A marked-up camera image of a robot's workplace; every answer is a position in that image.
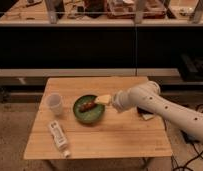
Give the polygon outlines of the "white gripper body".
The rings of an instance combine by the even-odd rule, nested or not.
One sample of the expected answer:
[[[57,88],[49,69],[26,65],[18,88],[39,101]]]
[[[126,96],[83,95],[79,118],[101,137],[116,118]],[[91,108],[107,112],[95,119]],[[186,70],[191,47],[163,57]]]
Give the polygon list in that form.
[[[127,91],[119,91],[111,99],[112,106],[118,112],[124,112],[130,109],[129,96]]]

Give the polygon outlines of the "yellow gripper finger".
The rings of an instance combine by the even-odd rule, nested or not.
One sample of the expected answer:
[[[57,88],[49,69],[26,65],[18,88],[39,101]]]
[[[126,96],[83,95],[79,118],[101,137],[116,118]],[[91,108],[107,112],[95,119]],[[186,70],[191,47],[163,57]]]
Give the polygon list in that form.
[[[98,96],[95,99],[96,104],[102,104],[102,105],[109,105],[111,102],[111,96],[110,95],[102,95]]]

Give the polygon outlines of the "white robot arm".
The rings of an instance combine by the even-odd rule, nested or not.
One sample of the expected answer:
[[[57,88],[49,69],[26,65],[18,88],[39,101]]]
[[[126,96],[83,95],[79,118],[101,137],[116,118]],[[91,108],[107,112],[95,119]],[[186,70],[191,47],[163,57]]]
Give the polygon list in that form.
[[[170,102],[160,96],[160,87],[154,81],[138,84],[113,95],[100,95],[96,104],[111,105],[118,112],[133,107],[157,114],[178,128],[203,142],[203,113]]]

